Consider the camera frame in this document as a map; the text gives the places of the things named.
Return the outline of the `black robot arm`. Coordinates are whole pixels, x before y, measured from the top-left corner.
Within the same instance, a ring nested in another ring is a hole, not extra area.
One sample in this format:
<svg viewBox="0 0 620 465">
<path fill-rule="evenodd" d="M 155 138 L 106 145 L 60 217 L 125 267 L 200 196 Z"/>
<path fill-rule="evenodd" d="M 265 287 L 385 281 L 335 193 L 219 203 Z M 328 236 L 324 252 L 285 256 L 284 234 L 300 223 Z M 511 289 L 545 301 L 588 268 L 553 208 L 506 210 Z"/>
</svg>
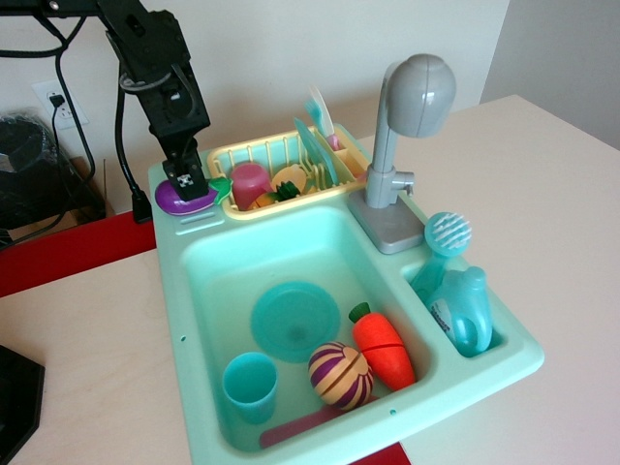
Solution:
<svg viewBox="0 0 620 465">
<path fill-rule="evenodd" d="M 139 1 L 3 1 L 2 16 L 32 16 L 59 41 L 49 50 L 3 50 L 3 57 L 43 58 L 70 40 L 53 18 L 98 18 L 120 64 L 119 89 L 136 95 L 150 133 L 166 155 L 165 175 L 184 201 L 209 192 L 195 135 L 210 125 L 180 25 L 172 13 L 149 12 Z"/>
</svg>

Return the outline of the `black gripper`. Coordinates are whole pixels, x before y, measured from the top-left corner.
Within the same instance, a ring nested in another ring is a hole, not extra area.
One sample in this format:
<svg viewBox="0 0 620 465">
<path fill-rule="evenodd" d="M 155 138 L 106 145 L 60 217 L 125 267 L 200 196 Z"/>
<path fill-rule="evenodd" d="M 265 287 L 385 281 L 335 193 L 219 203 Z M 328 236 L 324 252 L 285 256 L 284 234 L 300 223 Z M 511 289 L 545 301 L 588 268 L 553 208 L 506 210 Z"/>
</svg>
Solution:
<svg viewBox="0 0 620 465">
<path fill-rule="evenodd" d="M 166 155 L 162 162 L 167 181 L 183 201 L 208 194 L 195 135 L 210 125 L 202 94 L 190 64 L 171 66 L 168 79 L 138 93 L 149 131 Z M 177 160 L 183 158 L 183 166 Z M 179 177 L 185 175 L 185 184 Z"/>
</svg>

